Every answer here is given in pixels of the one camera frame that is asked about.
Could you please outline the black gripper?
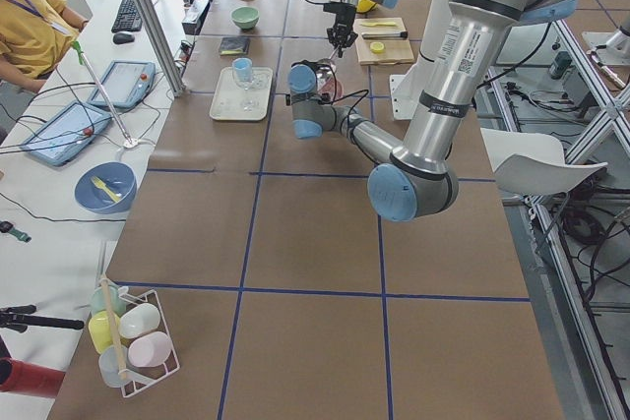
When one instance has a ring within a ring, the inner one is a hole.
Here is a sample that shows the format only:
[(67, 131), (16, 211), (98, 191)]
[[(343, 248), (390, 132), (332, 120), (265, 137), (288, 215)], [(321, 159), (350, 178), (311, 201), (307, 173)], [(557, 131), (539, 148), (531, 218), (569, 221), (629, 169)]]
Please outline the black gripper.
[(346, 2), (330, 1), (323, 6), (323, 10), (335, 15), (334, 24), (327, 28), (327, 38), (333, 50), (339, 49), (339, 41), (342, 42), (342, 51), (352, 47), (357, 39), (357, 33), (353, 30), (356, 7)]

